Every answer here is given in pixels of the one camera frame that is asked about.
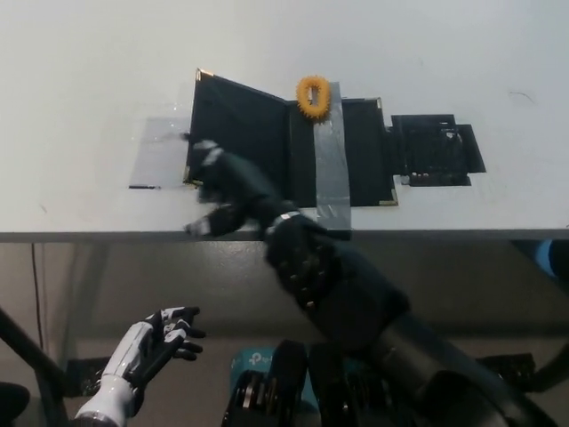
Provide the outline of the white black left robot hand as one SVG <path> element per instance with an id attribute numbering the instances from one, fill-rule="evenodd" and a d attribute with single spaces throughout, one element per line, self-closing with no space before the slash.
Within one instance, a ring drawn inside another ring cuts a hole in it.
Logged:
<path id="1" fill-rule="evenodd" d="M 193 322 L 198 307 L 161 309 L 131 325 L 101 374 L 103 381 L 121 378 L 136 390 L 146 386 L 171 359 L 194 361 L 205 337 Z"/>

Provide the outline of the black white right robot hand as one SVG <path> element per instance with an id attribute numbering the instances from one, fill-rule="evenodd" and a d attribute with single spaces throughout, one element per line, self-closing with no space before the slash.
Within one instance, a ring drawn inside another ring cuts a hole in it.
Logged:
<path id="1" fill-rule="evenodd" d="M 185 226 L 193 237 L 221 237 L 241 229 L 249 220 L 260 231 L 300 214 L 285 200 L 264 173 L 249 160 L 224 150 L 211 140 L 193 145 L 196 165 L 192 175 L 218 206 Z"/>

